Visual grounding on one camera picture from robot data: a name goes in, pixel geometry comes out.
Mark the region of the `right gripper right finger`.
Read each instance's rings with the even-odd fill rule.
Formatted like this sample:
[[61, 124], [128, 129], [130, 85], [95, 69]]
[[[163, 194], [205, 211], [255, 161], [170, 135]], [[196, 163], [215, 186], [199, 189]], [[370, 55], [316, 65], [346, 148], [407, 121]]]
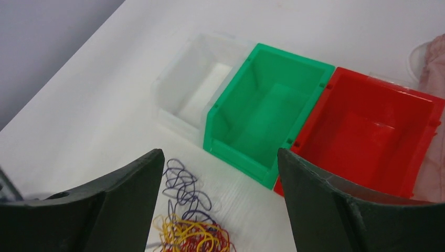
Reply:
[[444, 251], [444, 203], [371, 190], [287, 149], [277, 158], [298, 251]]

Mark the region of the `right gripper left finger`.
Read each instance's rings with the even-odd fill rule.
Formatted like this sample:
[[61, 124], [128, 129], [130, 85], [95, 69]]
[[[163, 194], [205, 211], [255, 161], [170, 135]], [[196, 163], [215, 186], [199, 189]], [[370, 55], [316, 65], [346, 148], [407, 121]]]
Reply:
[[153, 149], [46, 199], [24, 199], [1, 173], [1, 251], [145, 251], [164, 162]]

